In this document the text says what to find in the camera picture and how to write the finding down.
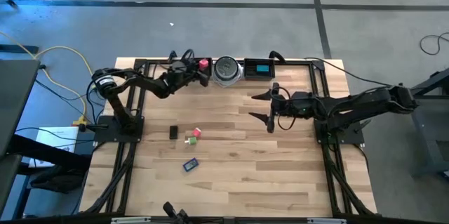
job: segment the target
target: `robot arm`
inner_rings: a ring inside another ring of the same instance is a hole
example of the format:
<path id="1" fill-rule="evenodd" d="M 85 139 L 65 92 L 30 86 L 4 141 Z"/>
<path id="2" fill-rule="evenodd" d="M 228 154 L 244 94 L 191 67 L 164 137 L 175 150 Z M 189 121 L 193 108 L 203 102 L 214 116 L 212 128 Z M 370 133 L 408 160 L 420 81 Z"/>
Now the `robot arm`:
<path id="1" fill-rule="evenodd" d="M 125 81 L 117 85 L 113 77 L 121 77 Z M 124 92 L 129 86 L 137 86 L 151 91 L 158 98 L 167 98 L 170 94 L 174 94 L 183 86 L 196 80 L 199 80 L 200 84 L 206 87 L 209 82 L 209 76 L 203 73 L 199 62 L 195 61 L 194 58 L 185 58 L 184 56 L 181 60 L 172 63 L 167 68 L 167 72 L 161 74 L 157 79 L 146 77 L 133 69 L 120 70 L 105 68 L 96 70 L 92 76 L 92 82 L 95 84 L 100 95 L 106 98 L 111 104 L 114 110 L 115 120 L 118 121 L 124 133 L 134 132 L 136 118 L 128 108 L 123 106 L 118 94 Z"/>
<path id="2" fill-rule="evenodd" d="M 358 95 L 344 98 L 318 97 L 312 93 L 294 92 L 288 99 L 279 94 L 284 91 L 278 83 L 266 93 L 255 95 L 257 100 L 271 100 L 270 115 L 250 113 L 267 125 L 267 131 L 274 131 L 274 116 L 314 118 L 326 122 L 327 131 L 345 129 L 363 119 L 385 112 L 409 114 L 417 107 L 409 88 L 403 86 L 383 86 L 372 88 Z"/>

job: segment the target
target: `pink object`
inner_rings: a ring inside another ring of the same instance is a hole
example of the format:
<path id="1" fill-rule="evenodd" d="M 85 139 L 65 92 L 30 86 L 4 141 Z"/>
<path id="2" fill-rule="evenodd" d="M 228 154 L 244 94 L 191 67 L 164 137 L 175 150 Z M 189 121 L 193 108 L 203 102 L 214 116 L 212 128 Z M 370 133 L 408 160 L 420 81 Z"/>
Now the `pink object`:
<path id="1" fill-rule="evenodd" d="M 207 59 L 203 59 L 201 61 L 199 61 L 199 69 L 200 70 L 204 70 L 209 66 L 209 61 L 207 61 Z"/>
<path id="2" fill-rule="evenodd" d="M 199 137 L 201 135 L 201 130 L 199 128 L 195 128 L 194 132 L 192 133 L 195 137 Z"/>

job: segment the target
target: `yellow cable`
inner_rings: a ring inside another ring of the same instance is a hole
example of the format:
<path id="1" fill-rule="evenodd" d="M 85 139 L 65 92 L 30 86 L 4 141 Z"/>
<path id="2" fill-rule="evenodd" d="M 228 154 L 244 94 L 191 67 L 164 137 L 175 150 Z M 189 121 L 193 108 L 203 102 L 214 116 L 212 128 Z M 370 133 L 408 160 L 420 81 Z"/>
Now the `yellow cable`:
<path id="1" fill-rule="evenodd" d="M 86 67 L 87 67 L 89 73 L 90 73 L 91 75 L 93 74 L 93 73 L 92 73 L 92 69 L 91 69 L 91 67 L 89 66 L 89 64 L 87 63 L 86 58 L 85 58 L 80 52 L 74 50 L 73 48 L 69 48 L 69 47 L 66 47 L 66 46 L 54 46 L 54 47 L 51 47 L 51 48 L 47 48 L 46 50 L 44 50 L 44 51 L 42 51 L 42 52 L 39 52 L 39 53 L 37 53 L 36 55 L 33 55 L 31 52 L 29 52 L 29 51 L 28 51 L 22 44 L 20 44 L 20 43 L 19 43 L 18 41 L 16 41 L 14 38 L 10 37 L 9 35 L 5 34 L 5 33 L 2 32 L 2 31 L 0 31 L 0 34 L 3 35 L 3 36 L 5 36 L 6 38 L 10 39 L 13 43 L 17 44 L 20 48 L 22 48 L 25 52 L 27 52 L 27 53 L 28 53 L 33 59 L 35 59 L 35 60 L 37 60 L 37 58 L 38 58 L 40 55 L 43 55 L 44 53 L 47 53 L 48 51 L 53 50 L 53 49 L 55 49 L 55 48 L 61 48 L 61 49 L 67 49 L 67 50 L 70 50 L 71 52 L 73 52 L 73 53 L 79 55 L 79 56 L 81 57 L 81 59 L 83 59 L 84 64 L 86 64 Z M 85 102 L 84 99 L 81 97 L 81 95 L 79 95 L 79 93 L 77 93 L 76 91 L 72 90 L 71 88 L 69 88 L 69 87 L 67 87 L 67 86 L 64 86 L 64 85 L 62 85 L 62 84 L 59 84 L 58 82 L 56 82 L 55 80 L 53 80 L 53 79 L 50 77 L 50 74 L 49 74 L 45 69 L 43 69 L 43 73 L 45 73 L 45 75 L 47 76 L 47 78 L 48 78 L 48 80 L 49 80 L 50 82 L 52 82 L 53 84 L 55 84 L 55 85 L 57 85 L 57 86 L 59 86 L 59 87 L 61 87 L 61 88 L 64 88 L 64 89 L 66 89 L 66 90 L 72 92 L 73 94 L 75 94 L 75 95 L 77 95 L 77 96 L 79 97 L 79 100 L 83 103 L 83 115 L 79 118 L 78 121 L 79 121 L 79 122 L 85 121 L 85 117 L 86 117 L 86 102 Z"/>

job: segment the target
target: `concrete floor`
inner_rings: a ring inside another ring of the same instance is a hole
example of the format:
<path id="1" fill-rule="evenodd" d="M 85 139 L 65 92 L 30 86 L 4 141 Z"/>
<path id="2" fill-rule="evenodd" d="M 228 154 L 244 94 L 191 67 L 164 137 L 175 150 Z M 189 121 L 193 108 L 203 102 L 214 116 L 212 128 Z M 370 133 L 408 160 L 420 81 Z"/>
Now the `concrete floor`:
<path id="1" fill-rule="evenodd" d="M 168 2 L 244 2 L 312 4 L 314 0 L 111 0 Z M 448 5 L 449 0 L 321 0 L 323 4 Z M 332 58 L 343 59 L 347 70 L 368 79 L 413 86 L 449 65 L 449 44 L 436 56 L 420 51 L 427 34 L 449 30 L 447 12 L 440 11 L 323 11 Z M 125 8 L 0 5 L 0 30 L 27 45 L 76 48 L 91 67 L 111 67 L 118 56 L 167 56 L 171 50 L 193 48 L 197 55 L 266 57 L 276 50 L 287 58 L 323 58 L 315 10 L 256 8 Z M 435 43 L 426 44 L 429 49 Z M 26 55 L 0 54 L 1 58 Z M 55 79 L 85 92 L 89 76 L 83 63 L 66 51 L 44 56 Z M 45 77 L 38 76 L 48 84 Z M 368 87 L 348 77 L 352 93 Z M 78 114 L 35 86 L 19 127 L 66 126 Z M 423 164 L 410 116 L 384 114 L 363 131 L 370 178 L 377 208 L 384 216 L 449 221 L 449 184 L 438 176 L 412 178 Z M 34 137 L 35 132 L 27 132 Z M 46 193 L 32 192 L 26 213 L 70 213 L 79 195 L 68 202 L 53 196 L 52 206 L 37 202 Z"/>

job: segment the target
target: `wood grain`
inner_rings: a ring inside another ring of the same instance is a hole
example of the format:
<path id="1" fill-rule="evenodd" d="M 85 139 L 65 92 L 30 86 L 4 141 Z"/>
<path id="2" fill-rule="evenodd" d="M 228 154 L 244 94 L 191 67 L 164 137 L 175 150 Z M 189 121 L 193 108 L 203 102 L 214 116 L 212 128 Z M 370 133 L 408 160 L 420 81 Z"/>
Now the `wood grain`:
<path id="1" fill-rule="evenodd" d="M 132 67 L 134 60 L 117 58 L 116 67 Z M 331 62 L 343 67 L 341 60 Z M 343 72 L 326 65 L 326 75 L 332 96 L 349 94 Z M 278 66 L 273 81 L 291 93 L 311 90 L 305 67 Z M 248 115 L 269 111 L 268 102 L 250 97 L 267 91 L 273 81 L 239 81 L 229 88 L 213 82 L 207 88 L 193 83 L 163 100 L 147 92 L 145 128 L 136 151 L 126 214 L 164 216 L 162 205 L 170 201 L 190 216 L 330 216 L 323 157 L 312 120 L 297 119 L 291 130 L 276 127 L 269 134 L 263 123 Z M 127 95 L 127 91 L 120 95 L 123 103 Z M 107 104 L 105 114 L 111 113 Z M 281 123 L 288 125 L 290 120 L 282 118 Z M 170 125 L 179 126 L 178 140 L 168 139 Z M 196 145 L 186 145 L 184 139 L 195 127 L 202 136 Z M 116 148 L 117 144 L 107 143 L 93 154 L 81 210 L 92 205 L 108 184 Z M 363 156 L 353 146 L 342 146 L 342 156 L 349 184 L 375 211 Z M 186 173 L 182 164 L 193 157 L 199 166 Z M 336 187 L 342 209 L 340 187 Z"/>

